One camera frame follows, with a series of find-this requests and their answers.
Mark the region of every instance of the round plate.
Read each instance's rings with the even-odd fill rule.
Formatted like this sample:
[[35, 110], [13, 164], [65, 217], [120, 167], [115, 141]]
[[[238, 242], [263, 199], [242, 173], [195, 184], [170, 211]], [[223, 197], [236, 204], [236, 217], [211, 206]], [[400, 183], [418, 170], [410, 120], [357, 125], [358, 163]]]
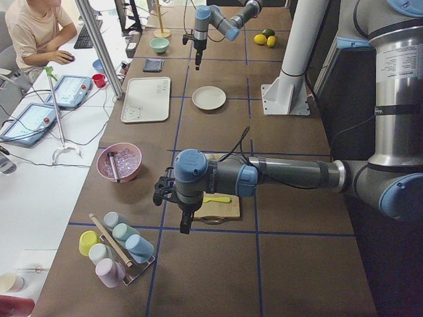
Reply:
[[218, 109], [223, 106], [225, 101], [225, 92], [213, 86], [200, 87], [192, 94], [192, 102], [203, 110]]

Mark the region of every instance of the keyboard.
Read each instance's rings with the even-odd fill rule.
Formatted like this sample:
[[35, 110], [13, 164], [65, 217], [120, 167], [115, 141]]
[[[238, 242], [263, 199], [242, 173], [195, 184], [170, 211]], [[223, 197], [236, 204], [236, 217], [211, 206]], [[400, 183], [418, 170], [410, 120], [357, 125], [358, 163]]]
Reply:
[[[100, 28], [103, 24], [103, 21], [102, 20], [96, 20], [95, 22], [97, 23], [97, 27], [100, 30]], [[78, 50], [80, 48], [92, 48], [92, 47], [93, 47], [93, 41], [91, 41], [91, 38], [88, 34], [87, 26], [84, 24], [80, 33], [79, 33], [79, 35], [78, 35], [77, 42], [75, 43], [73, 48]]]

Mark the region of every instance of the bowl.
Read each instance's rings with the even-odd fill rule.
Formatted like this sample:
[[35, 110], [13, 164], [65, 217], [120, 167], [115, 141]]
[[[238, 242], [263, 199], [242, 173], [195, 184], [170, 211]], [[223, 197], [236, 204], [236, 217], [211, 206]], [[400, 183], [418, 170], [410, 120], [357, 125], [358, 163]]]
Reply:
[[129, 182], [138, 175], [142, 161], [141, 150], [131, 143], [116, 143], [101, 152], [97, 159], [97, 170], [101, 176], [111, 182], [117, 182], [108, 153], [114, 154], [120, 183]]
[[154, 38], [150, 41], [150, 47], [156, 53], [165, 53], [169, 46], [169, 40], [166, 38]]
[[99, 59], [93, 62], [93, 68], [99, 73], [104, 74], [103, 65], [101, 64], [101, 61]]

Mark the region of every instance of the white rectangular tray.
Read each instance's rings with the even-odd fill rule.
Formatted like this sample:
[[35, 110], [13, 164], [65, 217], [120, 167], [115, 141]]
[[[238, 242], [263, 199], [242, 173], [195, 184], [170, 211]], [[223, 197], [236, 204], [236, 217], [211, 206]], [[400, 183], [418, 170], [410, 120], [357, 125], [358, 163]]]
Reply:
[[165, 121], [169, 117], [170, 97], [169, 77], [130, 79], [120, 119], [124, 123]]

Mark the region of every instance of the person's neck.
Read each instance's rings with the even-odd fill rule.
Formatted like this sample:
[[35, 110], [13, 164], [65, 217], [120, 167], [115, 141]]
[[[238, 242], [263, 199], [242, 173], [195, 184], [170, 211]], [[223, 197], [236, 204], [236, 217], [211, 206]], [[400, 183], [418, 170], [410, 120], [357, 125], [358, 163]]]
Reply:
[[38, 18], [44, 18], [48, 11], [50, 10], [49, 5], [45, 5], [43, 1], [40, 0], [26, 0], [29, 7], [36, 13]]

